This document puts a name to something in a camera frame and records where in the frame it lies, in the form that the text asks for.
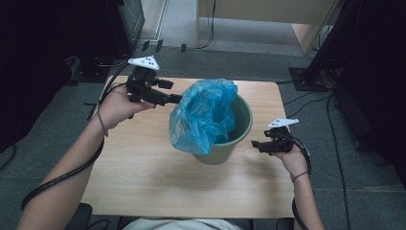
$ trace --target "floor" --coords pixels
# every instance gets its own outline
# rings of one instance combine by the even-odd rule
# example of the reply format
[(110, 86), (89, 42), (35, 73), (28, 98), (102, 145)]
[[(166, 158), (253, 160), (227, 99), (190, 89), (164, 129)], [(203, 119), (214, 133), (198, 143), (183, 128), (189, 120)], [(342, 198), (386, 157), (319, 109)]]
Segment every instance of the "floor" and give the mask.
[[(159, 11), (150, 5), (159, 5)], [(164, 39), (164, 46), (180, 47), (182, 44), (186, 44), (188, 48), (202, 47), (207, 44), (211, 35), (212, 19), (200, 18), (200, 37), (199, 44), (196, 46), (196, 1), (147, 0), (143, 1), (143, 7), (146, 25), (142, 31), (140, 42), (146, 40), (154, 42)], [(150, 21), (155, 22), (156, 19), (153, 18), (159, 17), (162, 18), (162, 22), (149, 23), (150, 17)], [(213, 24), (214, 41), (206, 48), (208, 50), (287, 56), (304, 55), (292, 26), (288, 23), (215, 18)], [(148, 31), (157, 31), (157, 36), (145, 36), (144, 34)], [(326, 35), (327, 27), (325, 27), (320, 38), (314, 44), (316, 49), (323, 43)], [(314, 57), (316, 52), (310, 51), (307, 55)]]

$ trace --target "hand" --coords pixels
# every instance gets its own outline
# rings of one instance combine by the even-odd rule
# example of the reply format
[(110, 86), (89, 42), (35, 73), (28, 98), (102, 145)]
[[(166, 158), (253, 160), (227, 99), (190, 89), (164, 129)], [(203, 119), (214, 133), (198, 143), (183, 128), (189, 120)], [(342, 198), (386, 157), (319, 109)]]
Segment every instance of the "hand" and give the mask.
[(128, 90), (125, 85), (118, 86), (104, 99), (99, 112), (101, 120), (107, 130), (115, 127), (120, 122), (128, 119), (134, 113), (153, 108), (155, 104), (141, 102), (132, 103), (127, 96)]
[(296, 145), (293, 145), (292, 150), (288, 153), (278, 152), (273, 154), (281, 159), (291, 178), (307, 171), (305, 157)]

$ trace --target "table surface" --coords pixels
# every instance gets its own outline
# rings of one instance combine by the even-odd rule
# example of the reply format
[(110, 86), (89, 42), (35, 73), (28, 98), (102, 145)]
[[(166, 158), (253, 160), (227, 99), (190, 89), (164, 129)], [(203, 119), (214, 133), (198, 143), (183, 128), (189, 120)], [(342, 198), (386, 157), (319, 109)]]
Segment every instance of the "table surface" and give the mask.
[[(116, 81), (123, 82), (125, 77)], [(166, 93), (181, 94), (196, 80), (174, 79)], [(263, 132), (284, 118), (274, 82), (235, 80), (250, 105), (253, 126), (230, 159), (205, 165), (175, 149), (169, 140), (174, 104), (136, 114), (109, 131), (82, 202), (94, 215), (181, 218), (292, 217), (293, 185), (282, 162), (259, 153), (251, 140), (270, 141)]]

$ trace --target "plastic bag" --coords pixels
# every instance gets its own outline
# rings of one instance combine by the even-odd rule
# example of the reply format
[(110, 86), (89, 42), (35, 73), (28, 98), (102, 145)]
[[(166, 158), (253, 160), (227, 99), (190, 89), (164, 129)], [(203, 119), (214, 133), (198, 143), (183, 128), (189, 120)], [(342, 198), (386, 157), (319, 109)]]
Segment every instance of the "plastic bag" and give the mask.
[(183, 94), (169, 115), (170, 142), (190, 153), (207, 154), (213, 144), (227, 143), (236, 128), (231, 104), (237, 86), (231, 80), (199, 80)]

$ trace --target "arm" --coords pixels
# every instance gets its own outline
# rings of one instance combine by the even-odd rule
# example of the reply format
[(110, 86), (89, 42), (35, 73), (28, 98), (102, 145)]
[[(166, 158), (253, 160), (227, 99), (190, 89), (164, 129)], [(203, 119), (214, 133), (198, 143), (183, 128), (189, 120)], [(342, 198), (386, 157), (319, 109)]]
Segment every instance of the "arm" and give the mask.
[[(129, 102), (126, 93), (126, 87), (120, 86), (104, 100), (100, 114), (106, 129), (153, 107), (151, 103)], [(103, 138), (102, 124), (95, 116), (41, 184), (83, 165), (96, 152)], [(79, 206), (92, 168), (93, 165), (33, 198), (25, 207), (17, 229), (63, 229)]]
[[(274, 155), (281, 159), (283, 165), (290, 173), (290, 178), (295, 178), (295, 176), (307, 171), (305, 158), (296, 146), (294, 146), (289, 153), (275, 153)], [(293, 186), (296, 207), (304, 224), (308, 229), (312, 230), (325, 229), (317, 209), (316, 199), (307, 174), (297, 177), (293, 182)], [(295, 229), (302, 229), (296, 220)]]

